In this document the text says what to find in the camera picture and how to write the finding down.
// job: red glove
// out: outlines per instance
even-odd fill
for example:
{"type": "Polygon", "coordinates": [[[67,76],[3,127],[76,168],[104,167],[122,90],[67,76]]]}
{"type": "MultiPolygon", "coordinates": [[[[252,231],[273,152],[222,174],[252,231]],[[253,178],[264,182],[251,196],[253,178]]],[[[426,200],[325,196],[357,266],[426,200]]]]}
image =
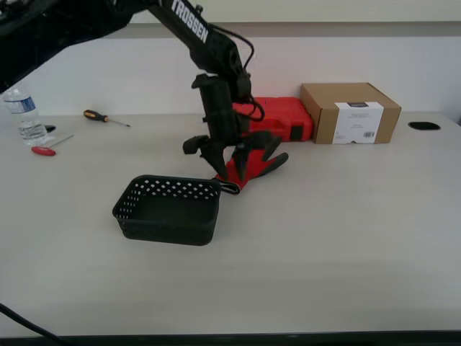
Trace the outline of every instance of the red glove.
{"type": "Polygon", "coordinates": [[[268,132],[255,133],[244,148],[237,147],[232,159],[225,165],[228,178],[217,175],[224,192],[238,195],[251,180],[262,177],[282,166],[288,160],[288,154],[283,153],[270,159],[282,142],[281,137],[275,137],[268,132]]]}

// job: table surface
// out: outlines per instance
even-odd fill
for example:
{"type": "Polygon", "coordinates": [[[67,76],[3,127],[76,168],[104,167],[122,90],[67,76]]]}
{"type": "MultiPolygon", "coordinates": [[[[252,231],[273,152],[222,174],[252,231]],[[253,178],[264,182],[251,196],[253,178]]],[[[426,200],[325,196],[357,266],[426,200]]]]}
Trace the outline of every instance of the table surface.
{"type": "Polygon", "coordinates": [[[460,328],[461,127],[412,113],[390,144],[283,143],[285,166],[222,194],[211,244],[126,239],[111,211],[134,177],[214,175],[182,153],[200,119],[46,118],[75,133],[52,158],[2,132],[0,302],[61,335],[460,328]]]}

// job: black basket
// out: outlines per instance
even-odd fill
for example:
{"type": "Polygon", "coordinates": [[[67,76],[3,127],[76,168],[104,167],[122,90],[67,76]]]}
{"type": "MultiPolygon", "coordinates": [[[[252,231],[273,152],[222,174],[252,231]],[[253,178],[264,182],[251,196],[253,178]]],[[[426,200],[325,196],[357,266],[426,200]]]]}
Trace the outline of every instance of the black basket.
{"type": "Polygon", "coordinates": [[[129,239],[202,246],[210,243],[221,186],[204,179],[135,178],[112,215],[129,239]]]}

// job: red case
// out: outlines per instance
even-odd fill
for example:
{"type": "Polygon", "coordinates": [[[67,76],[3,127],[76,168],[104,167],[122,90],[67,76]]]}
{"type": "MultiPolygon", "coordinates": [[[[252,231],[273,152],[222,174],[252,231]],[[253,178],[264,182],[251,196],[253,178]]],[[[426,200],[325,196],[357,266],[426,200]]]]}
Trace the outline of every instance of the red case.
{"type": "MultiPolygon", "coordinates": [[[[266,112],[261,122],[245,121],[246,131],[268,130],[276,136],[282,137],[284,142],[308,141],[312,136],[313,121],[308,111],[297,97],[257,97],[266,112]]],[[[243,114],[253,111],[252,105],[234,104],[234,110],[243,114]]],[[[257,110],[251,117],[260,117],[257,110]]]]}

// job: plastic bottle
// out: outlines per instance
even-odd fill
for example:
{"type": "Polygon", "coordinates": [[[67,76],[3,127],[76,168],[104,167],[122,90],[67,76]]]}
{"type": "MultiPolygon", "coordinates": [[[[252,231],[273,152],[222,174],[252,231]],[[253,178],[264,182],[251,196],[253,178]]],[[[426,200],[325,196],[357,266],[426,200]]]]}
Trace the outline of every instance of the plastic bottle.
{"type": "Polygon", "coordinates": [[[6,108],[19,125],[19,134],[28,146],[39,146],[48,140],[45,126],[40,122],[34,100],[22,84],[16,84],[3,94],[6,108]]]}

